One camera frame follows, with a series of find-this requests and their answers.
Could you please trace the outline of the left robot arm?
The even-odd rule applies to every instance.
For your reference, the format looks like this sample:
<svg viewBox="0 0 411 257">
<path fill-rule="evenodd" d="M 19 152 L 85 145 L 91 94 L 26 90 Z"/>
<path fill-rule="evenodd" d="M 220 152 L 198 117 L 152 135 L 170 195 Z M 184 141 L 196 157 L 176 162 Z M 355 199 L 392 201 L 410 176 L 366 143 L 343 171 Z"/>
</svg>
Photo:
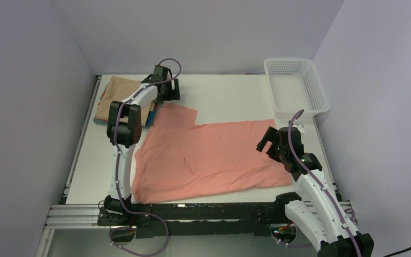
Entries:
<svg viewBox="0 0 411 257">
<path fill-rule="evenodd" d="M 154 102 L 179 99 L 177 75 L 169 67 L 157 64 L 135 92 L 111 102 L 106 134 L 115 148 L 116 162 L 109 193 L 98 206 L 99 226 L 127 226 L 134 218 L 130 173 L 133 154 L 142 136 L 142 109 Z"/>
</svg>

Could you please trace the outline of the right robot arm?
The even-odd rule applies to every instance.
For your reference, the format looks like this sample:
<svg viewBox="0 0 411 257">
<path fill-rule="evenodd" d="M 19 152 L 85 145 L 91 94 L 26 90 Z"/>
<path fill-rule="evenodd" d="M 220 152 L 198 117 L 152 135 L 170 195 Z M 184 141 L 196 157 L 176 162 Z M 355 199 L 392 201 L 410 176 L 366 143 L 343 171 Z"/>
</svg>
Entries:
<svg viewBox="0 0 411 257">
<path fill-rule="evenodd" d="M 292 221 L 308 238 L 317 256 L 371 256 L 371 235 L 361 233 L 347 216 L 329 187 L 318 158 L 305 152 L 298 128 L 269 127 L 257 144 L 257 151 L 262 152 L 268 142 L 271 145 L 266 154 L 284 165 L 315 210 L 311 212 L 297 193 L 284 193 L 275 200 L 276 220 Z"/>
</svg>

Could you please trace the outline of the pink t shirt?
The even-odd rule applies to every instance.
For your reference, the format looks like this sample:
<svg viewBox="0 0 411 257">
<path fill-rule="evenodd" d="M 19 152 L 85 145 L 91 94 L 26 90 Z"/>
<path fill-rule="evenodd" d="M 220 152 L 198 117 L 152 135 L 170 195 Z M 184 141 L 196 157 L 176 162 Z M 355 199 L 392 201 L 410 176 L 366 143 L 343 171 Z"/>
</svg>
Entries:
<svg viewBox="0 0 411 257">
<path fill-rule="evenodd" d="M 256 150 L 273 119 L 196 124 L 197 111 L 164 104 L 135 153 L 132 193 L 159 203 L 288 186 L 281 163 Z"/>
</svg>

